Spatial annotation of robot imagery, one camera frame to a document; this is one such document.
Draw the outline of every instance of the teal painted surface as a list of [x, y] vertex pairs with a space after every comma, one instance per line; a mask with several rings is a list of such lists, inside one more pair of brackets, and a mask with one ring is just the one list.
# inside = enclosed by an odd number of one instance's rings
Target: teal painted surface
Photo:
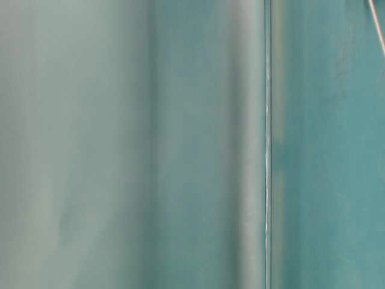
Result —
[[384, 72], [366, 1], [273, 2], [274, 289], [384, 286]]
[[263, 285], [263, 8], [237, 5], [0, 0], [1, 288]]

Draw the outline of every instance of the thin wire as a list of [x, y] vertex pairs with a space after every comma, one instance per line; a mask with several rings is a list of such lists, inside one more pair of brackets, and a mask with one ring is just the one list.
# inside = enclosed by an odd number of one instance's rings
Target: thin wire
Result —
[[369, 1], [369, 6], [371, 7], [373, 21], [375, 24], [375, 28], [377, 30], [378, 38], [380, 39], [381, 47], [383, 49], [383, 54], [385, 56], [385, 41], [384, 41], [383, 33], [381, 32], [380, 21], [378, 21], [377, 12], [375, 11], [373, 0], [368, 0], [368, 1]]

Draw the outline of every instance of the teal wall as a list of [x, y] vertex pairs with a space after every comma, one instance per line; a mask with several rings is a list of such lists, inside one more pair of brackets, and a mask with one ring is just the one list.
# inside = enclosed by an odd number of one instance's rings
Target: teal wall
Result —
[[273, 2], [274, 289], [385, 284], [385, 59], [366, 2]]

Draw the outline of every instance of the pale green surface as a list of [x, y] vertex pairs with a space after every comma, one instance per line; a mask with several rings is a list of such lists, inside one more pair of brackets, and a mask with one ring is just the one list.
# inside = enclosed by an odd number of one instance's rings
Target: pale green surface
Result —
[[273, 289], [385, 285], [385, 59], [366, 2], [273, 4]]
[[[246, 224], [260, 286], [261, 6]], [[248, 84], [230, 19], [219, 0], [0, 0], [0, 288], [239, 288]]]

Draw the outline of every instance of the vertical gap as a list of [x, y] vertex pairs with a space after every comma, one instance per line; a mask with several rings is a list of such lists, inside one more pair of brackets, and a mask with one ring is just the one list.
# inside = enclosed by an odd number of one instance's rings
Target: vertical gap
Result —
[[144, 288], [158, 288], [158, 66], [156, 36], [156, 0], [147, 0], [147, 45], [148, 45], [148, 77], [149, 77], [149, 110], [150, 110], [150, 167], [148, 189], [148, 224], [146, 224], [146, 244], [144, 247], [145, 270], [143, 270]]
[[265, 0], [265, 289], [271, 288], [271, 0]]

